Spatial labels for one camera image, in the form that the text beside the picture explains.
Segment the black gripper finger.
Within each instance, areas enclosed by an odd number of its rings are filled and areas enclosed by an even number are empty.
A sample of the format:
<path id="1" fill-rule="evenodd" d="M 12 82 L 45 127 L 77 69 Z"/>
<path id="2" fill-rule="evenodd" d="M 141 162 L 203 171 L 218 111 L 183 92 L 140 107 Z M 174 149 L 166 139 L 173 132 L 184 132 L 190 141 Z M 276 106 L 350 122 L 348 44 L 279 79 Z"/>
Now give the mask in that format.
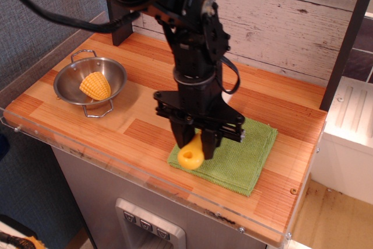
<path id="1" fill-rule="evenodd" d="M 223 135 L 219 131 L 203 129 L 201 132 L 202 151 L 205 160 L 213 158 L 214 151 L 221 144 Z"/>
<path id="2" fill-rule="evenodd" d="M 181 149 L 189 144 L 195 136 L 195 129 L 190 121 L 172 116 L 170 118 L 171 129 L 178 147 Z"/>

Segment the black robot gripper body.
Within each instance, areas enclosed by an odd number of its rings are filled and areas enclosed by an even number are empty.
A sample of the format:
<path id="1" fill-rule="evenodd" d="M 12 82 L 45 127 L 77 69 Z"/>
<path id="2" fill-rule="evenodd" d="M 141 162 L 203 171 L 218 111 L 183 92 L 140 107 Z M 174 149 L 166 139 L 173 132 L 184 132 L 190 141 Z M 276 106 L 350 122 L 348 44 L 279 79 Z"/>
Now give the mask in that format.
<path id="1" fill-rule="evenodd" d="M 157 91 L 157 115 L 172 116 L 191 122 L 194 129 L 211 129 L 222 133 L 223 138 L 241 142 L 244 138 L 244 116 L 230 107 L 222 97 L 216 79 L 197 84 L 178 84 L 177 91 Z"/>

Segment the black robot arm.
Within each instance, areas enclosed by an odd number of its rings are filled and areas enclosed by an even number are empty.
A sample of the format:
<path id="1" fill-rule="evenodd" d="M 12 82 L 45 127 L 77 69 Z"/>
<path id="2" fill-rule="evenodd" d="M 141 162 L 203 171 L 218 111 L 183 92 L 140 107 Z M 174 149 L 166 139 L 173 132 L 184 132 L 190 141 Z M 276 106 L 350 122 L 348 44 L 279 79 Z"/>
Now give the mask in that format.
<path id="1" fill-rule="evenodd" d="M 200 130 L 205 159 L 223 138 L 241 142 L 245 118 L 222 98 L 223 66 L 230 36 L 219 21 L 216 0 L 109 0 L 152 16 L 162 26 L 174 56 L 176 91 L 155 92 L 157 114 L 168 118 L 180 148 Z"/>

